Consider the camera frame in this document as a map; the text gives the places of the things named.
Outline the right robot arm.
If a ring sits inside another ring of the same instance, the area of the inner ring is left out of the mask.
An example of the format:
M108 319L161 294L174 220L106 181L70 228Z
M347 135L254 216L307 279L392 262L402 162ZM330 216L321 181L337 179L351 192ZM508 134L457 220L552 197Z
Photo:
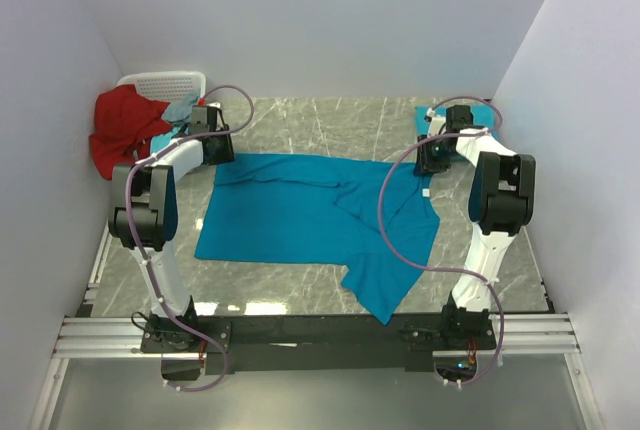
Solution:
M533 215L536 161L503 144L487 127L474 122L469 105L452 105L424 115L428 142L417 151L414 174L430 176L447 171L458 156L474 167L468 198L471 243L463 272L443 307L439 337L444 345L460 349L473 337L490 330L489 286L509 246Z

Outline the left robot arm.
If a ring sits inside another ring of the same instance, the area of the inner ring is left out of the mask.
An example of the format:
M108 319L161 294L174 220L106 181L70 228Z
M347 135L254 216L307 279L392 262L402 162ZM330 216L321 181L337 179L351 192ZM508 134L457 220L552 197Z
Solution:
M190 120L154 144L149 157L113 170L108 228L134 257L151 296L143 331L179 352L197 345L200 328L173 245L178 229L176 183L202 165L234 161L229 130L218 103L199 101Z

